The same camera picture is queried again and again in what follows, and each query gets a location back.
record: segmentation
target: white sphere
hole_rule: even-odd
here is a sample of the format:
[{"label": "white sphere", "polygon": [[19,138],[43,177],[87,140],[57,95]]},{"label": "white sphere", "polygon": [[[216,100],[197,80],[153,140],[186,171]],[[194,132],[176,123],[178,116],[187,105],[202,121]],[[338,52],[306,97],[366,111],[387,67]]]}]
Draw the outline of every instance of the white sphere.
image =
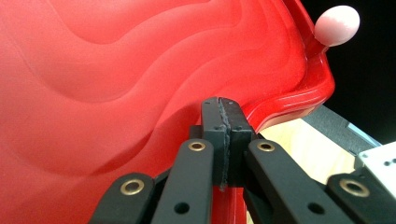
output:
[{"label": "white sphere", "polygon": [[359,14],[353,7],[332,7],[315,24],[315,38],[325,46],[341,45],[356,34],[360,23]]}]

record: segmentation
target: white object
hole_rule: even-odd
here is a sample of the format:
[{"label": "white object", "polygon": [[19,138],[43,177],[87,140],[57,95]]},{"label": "white object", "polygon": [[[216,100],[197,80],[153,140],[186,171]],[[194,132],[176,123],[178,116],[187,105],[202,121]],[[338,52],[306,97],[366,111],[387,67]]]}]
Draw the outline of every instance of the white object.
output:
[{"label": "white object", "polygon": [[332,7],[315,24],[315,39],[328,47],[341,45],[356,34],[360,24],[361,18],[353,7]]},{"label": "white object", "polygon": [[396,199],[396,142],[363,151],[359,159]]}]

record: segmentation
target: red surface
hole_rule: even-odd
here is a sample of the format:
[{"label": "red surface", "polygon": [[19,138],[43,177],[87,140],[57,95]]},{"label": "red surface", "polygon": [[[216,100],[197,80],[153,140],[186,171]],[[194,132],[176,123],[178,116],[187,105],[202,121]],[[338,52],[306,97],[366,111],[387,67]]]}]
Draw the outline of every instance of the red surface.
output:
[{"label": "red surface", "polygon": [[[297,0],[1,2],[1,222],[86,223],[119,176],[172,165],[205,98],[257,130],[308,113],[333,89],[312,29]],[[244,221],[240,192],[214,222]]]}]

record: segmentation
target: black background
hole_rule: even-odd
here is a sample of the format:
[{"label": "black background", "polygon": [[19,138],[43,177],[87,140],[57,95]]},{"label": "black background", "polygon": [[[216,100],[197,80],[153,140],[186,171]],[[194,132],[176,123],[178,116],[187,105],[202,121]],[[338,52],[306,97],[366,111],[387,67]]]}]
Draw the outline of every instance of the black background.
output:
[{"label": "black background", "polygon": [[393,1],[302,0],[312,21],[327,9],[351,6],[361,26],[344,45],[327,52],[335,92],[327,107],[382,144],[396,141],[396,57]]}]

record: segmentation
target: wooden surface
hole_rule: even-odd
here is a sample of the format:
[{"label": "wooden surface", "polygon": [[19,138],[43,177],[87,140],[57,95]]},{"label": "wooden surface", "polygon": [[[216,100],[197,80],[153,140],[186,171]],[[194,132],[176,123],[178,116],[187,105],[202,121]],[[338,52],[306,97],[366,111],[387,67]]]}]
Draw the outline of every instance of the wooden surface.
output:
[{"label": "wooden surface", "polygon": [[[325,184],[330,175],[353,171],[354,157],[302,119],[278,124],[261,133],[285,148],[303,170],[320,183]],[[247,223],[253,223],[250,216]]]}]

